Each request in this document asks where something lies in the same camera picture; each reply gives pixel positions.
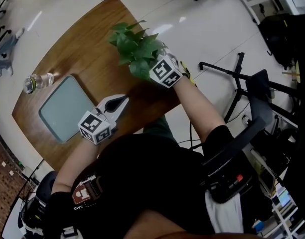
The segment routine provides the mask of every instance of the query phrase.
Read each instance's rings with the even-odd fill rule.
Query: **person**
[[[222,116],[187,77],[173,88],[204,155],[217,153],[233,139]],[[212,235],[200,187],[202,159],[202,154],[179,147],[165,117],[145,126],[142,134],[116,139],[100,153],[99,146],[83,139],[54,182],[44,236],[59,239],[71,229],[84,239]]]
[[[11,35],[8,40],[0,44],[0,57],[16,45],[23,33],[24,28],[21,28],[15,35]],[[5,69],[9,75],[13,75],[12,62],[9,59],[0,60],[0,76],[2,75],[2,69]]]

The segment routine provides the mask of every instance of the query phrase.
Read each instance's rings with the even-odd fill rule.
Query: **green leaves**
[[[119,23],[112,27],[114,33],[108,39],[109,43],[117,47],[120,54],[119,65],[129,64],[130,72],[142,79],[149,80],[150,64],[153,63],[164,49],[163,43],[156,40],[158,34],[145,36],[145,30],[134,33],[135,24]]]

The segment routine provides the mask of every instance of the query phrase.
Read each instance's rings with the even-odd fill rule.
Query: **white floor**
[[[24,164],[34,169],[41,156],[25,138],[13,117],[12,110],[22,90],[22,83],[58,38],[80,17],[103,0],[10,0],[1,22],[14,32],[25,27],[13,51],[14,75],[0,78],[0,134]],[[270,80],[289,85],[291,79],[281,74],[282,67],[267,54],[267,47],[247,10],[239,0],[121,0],[134,17],[145,19],[149,33],[159,32],[178,59],[182,60],[200,90],[222,115],[227,112],[234,95],[232,78],[212,69],[199,71],[200,61],[233,70],[238,52],[245,52],[243,73],[252,75],[267,69]],[[242,100],[232,118],[247,104]],[[274,103],[283,107],[287,96],[276,93]],[[242,129],[241,117],[229,123],[233,135]],[[166,114],[178,142],[189,139],[189,120],[182,106]],[[181,146],[189,147],[185,142]],[[44,164],[38,171],[41,178],[51,168]]]

